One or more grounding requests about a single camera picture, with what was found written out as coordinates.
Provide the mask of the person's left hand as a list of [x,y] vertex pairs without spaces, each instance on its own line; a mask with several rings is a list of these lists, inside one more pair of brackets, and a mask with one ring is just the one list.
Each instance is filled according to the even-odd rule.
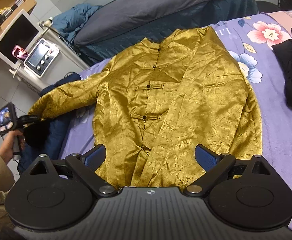
[[0,156],[5,164],[8,164],[13,158],[13,145],[15,139],[19,139],[22,150],[25,148],[25,138],[23,133],[19,130],[9,131],[0,146]]

